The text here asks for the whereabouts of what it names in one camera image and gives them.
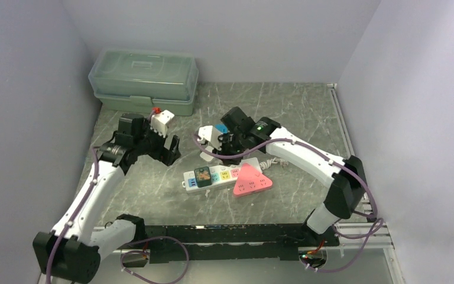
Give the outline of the pink triangular power strip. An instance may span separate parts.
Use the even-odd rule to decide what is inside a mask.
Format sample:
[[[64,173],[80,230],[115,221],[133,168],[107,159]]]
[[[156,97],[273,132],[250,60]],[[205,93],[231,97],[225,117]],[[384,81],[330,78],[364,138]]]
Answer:
[[[234,197],[242,197],[271,189],[273,181],[248,163],[241,166],[233,188]]]

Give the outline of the white multicolour power strip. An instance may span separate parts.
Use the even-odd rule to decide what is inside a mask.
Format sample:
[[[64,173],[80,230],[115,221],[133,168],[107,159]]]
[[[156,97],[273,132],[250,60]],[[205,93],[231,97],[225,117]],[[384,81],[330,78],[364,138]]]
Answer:
[[[196,185],[196,180],[194,178],[195,169],[184,172],[181,186],[186,190],[187,193],[196,193],[200,191],[211,190],[214,188],[220,188],[222,186],[234,185],[239,175],[241,166],[244,163],[248,163],[262,172],[260,162],[256,157],[253,157],[241,160],[241,163],[239,165],[224,166],[218,164],[215,166],[208,166],[211,172],[212,185],[202,188],[198,188]]]

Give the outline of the dark green cube socket adapter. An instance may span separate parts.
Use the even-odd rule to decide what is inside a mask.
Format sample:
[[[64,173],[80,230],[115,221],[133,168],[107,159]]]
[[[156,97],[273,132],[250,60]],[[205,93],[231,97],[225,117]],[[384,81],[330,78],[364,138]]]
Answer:
[[[212,185],[212,177],[208,166],[199,167],[194,170],[194,178],[198,188]]]

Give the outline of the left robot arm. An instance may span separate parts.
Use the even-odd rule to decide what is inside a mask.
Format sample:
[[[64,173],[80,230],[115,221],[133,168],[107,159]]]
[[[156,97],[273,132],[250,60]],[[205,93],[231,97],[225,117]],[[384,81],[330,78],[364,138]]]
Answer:
[[[166,166],[179,157],[178,136],[166,146],[168,125],[174,114],[152,111],[149,116],[123,114],[109,141],[91,149],[93,163],[81,190],[60,220],[33,239],[33,249],[45,282],[53,278],[89,283],[101,261],[127,244],[141,247],[147,238],[143,218],[122,214],[107,228],[94,231],[112,191],[125,178],[140,156]]]

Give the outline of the white plug adapter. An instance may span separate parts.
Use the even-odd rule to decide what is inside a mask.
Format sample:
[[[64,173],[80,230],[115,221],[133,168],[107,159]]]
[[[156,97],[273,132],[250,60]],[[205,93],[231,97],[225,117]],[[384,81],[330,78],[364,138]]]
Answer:
[[[201,153],[199,154],[199,157],[200,157],[202,160],[204,160],[206,163],[210,163],[210,162],[214,159],[213,156],[211,156],[211,155],[209,155],[209,154],[207,154],[207,153],[205,153],[205,152],[201,152]]]

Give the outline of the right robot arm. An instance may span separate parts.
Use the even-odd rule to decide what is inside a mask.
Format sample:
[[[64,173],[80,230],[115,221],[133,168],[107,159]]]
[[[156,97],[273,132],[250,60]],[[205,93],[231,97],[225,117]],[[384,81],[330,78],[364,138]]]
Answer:
[[[197,139],[213,147],[214,157],[226,164],[238,164],[244,156],[259,150],[297,166],[327,187],[324,201],[303,223],[305,243],[319,244],[334,223],[354,214],[367,191],[361,159],[330,154],[298,138],[271,118],[254,121],[237,106],[220,120],[227,133],[214,126],[201,127]]]

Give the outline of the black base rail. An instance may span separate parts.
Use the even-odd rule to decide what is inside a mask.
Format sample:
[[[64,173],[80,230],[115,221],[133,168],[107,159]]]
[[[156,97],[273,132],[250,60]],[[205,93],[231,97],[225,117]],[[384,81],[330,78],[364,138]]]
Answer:
[[[299,223],[241,225],[148,225],[138,244],[123,250],[146,248],[150,263],[189,260],[279,259],[297,261],[305,249],[337,247],[332,228],[318,235]]]

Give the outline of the blue plug adapter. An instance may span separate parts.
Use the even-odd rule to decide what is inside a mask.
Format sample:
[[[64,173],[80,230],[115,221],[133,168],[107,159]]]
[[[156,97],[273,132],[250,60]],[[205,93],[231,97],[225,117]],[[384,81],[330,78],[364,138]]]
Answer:
[[[228,128],[224,124],[216,124],[215,128],[222,134],[227,134],[229,132]]]

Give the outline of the green plastic storage box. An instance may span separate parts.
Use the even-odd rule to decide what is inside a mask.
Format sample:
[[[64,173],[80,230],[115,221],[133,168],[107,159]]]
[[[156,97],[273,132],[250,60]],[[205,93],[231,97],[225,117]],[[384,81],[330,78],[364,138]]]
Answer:
[[[153,108],[191,116],[199,77],[193,55],[104,49],[91,71],[94,95],[107,109],[148,114]]]

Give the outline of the aluminium frame rail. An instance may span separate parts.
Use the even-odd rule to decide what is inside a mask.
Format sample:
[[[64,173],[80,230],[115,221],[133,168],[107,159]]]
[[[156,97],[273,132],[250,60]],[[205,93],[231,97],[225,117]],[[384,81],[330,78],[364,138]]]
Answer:
[[[166,147],[167,126],[173,114],[155,109],[147,117],[129,113],[119,119],[112,138],[92,149],[93,164],[80,193],[60,221],[47,233],[39,232],[33,249],[41,271],[77,283],[89,283],[101,261],[121,246],[172,240],[187,243],[275,243],[297,247],[303,244],[336,246],[342,233],[338,222],[356,213],[363,196],[370,196],[364,165],[360,158],[334,156],[297,138],[280,123],[263,117],[254,121],[239,107],[230,109],[221,122],[225,133],[208,125],[193,134],[202,151],[210,144],[210,155],[230,166],[240,164],[254,151],[272,154],[313,175],[328,188],[325,200],[292,234],[296,224],[195,225],[166,227],[164,235],[152,235],[142,218],[120,215],[111,226],[94,231],[93,220],[107,194],[125,177],[140,156],[149,156],[166,166],[179,157],[179,138]]]

